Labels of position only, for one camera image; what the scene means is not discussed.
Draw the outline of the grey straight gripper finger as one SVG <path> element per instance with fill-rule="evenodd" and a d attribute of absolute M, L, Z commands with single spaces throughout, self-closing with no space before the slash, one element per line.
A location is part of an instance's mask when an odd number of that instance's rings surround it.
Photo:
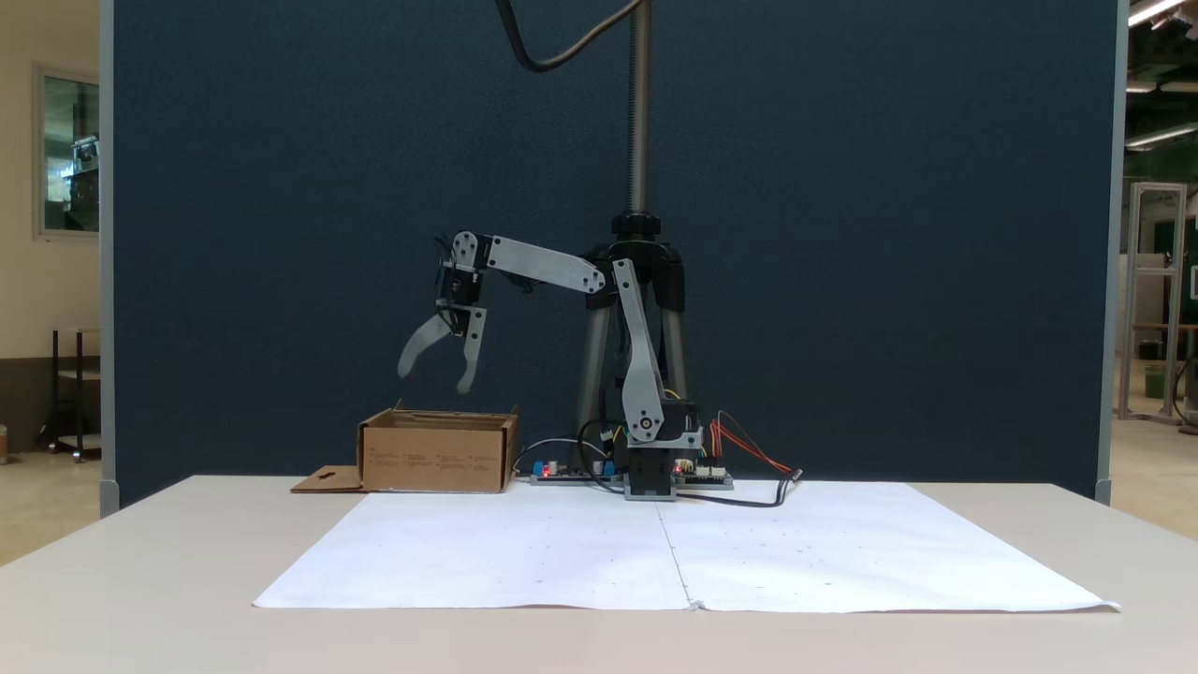
<path fill-rule="evenodd" d="M 488 310 L 480 306 L 456 306 L 459 328 L 462 336 L 462 357 L 465 358 L 465 370 L 461 379 L 458 381 L 456 391 L 467 394 L 474 387 L 476 371 L 478 371 L 482 353 L 482 338 L 488 323 Z"/>

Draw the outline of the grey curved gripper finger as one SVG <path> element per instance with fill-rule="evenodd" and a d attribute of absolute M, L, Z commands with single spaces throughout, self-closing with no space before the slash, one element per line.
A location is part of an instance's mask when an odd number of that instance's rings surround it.
<path fill-rule="evenodd" d="M 424 351 L 431 348 L 440 340 L 452 336 L 454 333 L 453 324 L 441 316 L 440 312 L 435 312 L 431 318 L 424 321 L 411 334 L 406 345 L 403 346 L 401 358 L 398 359 L 398 377 L 407 378 L 407 375 L 415 370 L 416 360 L 419 359 Z"/>

